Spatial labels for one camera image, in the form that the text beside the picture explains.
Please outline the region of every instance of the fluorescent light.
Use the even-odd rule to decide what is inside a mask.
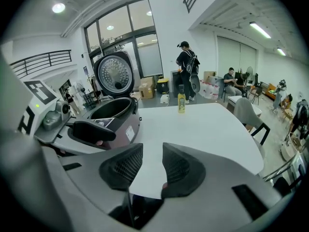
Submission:
[[[65,8],[66,6],[63,3],[57,3],[52,7],[55,13],[61,13]]]
[[[280,52],[280,53],[281,53],[281,55],[284,55],[284,56],[285,56],[285,53],[282,51],[282,49],[281,49],[281,48],[277,48],[277,50],[278,50],[278,52]]]
[[[270,39],[270,35],[266,33],[263,29],[261,29],[255,22],[250,22],[250,26],[258,30],[261,34],[263,34],[266,38]]]

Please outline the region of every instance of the yellow bottle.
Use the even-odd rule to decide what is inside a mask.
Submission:
[[[185,94],[184,94],[184,86],[179,85],[179,94],[178,94],[178,113],[184,114],[185,112]]]

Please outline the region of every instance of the white table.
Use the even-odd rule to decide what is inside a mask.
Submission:
[[[228,103],[231,104],[233,107],[235,107],[236,102],[242,98],[241,95],[238,96],[229,96],[228,97]],[[256,115],[260,116],[262,114],[261,109],[259,109],[256,105],[252,104],[253,110]]]
[[[130,192],[149,198],[161,198],[167,181],[162,164],[162,143],[188,146],[229,158],[252,174],[264,166],[262,156],[245,127],[217,103],[186,106],[179,114],[177,106],[139,109],[142,117],[135,143],[143,143],[143,164],[130,186]]]

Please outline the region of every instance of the jeans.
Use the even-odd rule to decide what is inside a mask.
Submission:
[[[279,92],[277,92],[275,101],[273,103],[274,109],[277,109],[279,107],[280,102],[281,102],[281,95],[279,94]]]
[[[245,87],[237,87],[241,91],[241,95],[247,98],[247,90]]]
[[[77,107],[75,102],[70,102],[69,105],[71,106],[72,110],[74,111],[75,116],[77,116],[77,114],[81,113],[81,110],[79,110],[79,108]]]
[[[226,86],[225,91],[231,96],[241,95],[241,91],[236,87],[232,87],[231,85]]]
[[[185,99],[188,101],[189,96],[191,97],[195,96],[195,92],[193,91],[192,85],[190,82],[190,74],[186,70],[183,70],[183,72],[180,73],[180,76],[183,81]]]

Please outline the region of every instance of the person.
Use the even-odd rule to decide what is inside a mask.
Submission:
[[[276,93],[276,98],[273,103],[273,112],[275,114],[278,114],[277,108],[279,107],[279,105],[281,105],[282,107],[285,103],[291,102],[293,97],[291,94],[287,95],[286,82],[284,79],[281,80],[279,84],[277,85],[275,93]]]
[[[247,74],[240,74],[240,78],[237,80],[237,82],[235,83],[235,87],[237,89],[239,89],[241,91],[241,95],[242,97],[246,97],[247,98],[247,89],[245,86],[245,81],[247,80],[248,76]]]
[[[183,81],[184,86],[184,94],[185,94],[185,103],[188,104],[189,100],[194,101],[195,92],[193,91],[191,82],[190,82],[190,74],[186,71],[186,66],[191,58],[194,55],[194,52],[190,49],[189,43],[187,41],[183,41],[180,43],[179,47],[182,49],[181,52],[176,59],[176,63],[178,66],[181,66],[182,70],[180,71],[180,77]]]
[[[301,131],[308,124],[309,121],[309,106],[308,102],[303,99],[301,102],[298,102],[296,105],[296,113],[290,125],[289,132],[294,132],[296,129],[301,126]]]
[[[69,94],[69,91],[66,89],[66,98],[68,100],[69,105],[71,106],[71,108],[73,109],[75,115],[80,114],[81,111],[79,110],[79,108],[77,107],[75,101],[73,100],[73,96],[71,96]]]
[[[224,75],[224,84],[226,86],[225,91],[226,93],[230,94],[231,96],[238,96],[241,95],[242,92],[234,87],[237,79],[233,77],[234,69],[231,67],[228,69],[228,73]]]

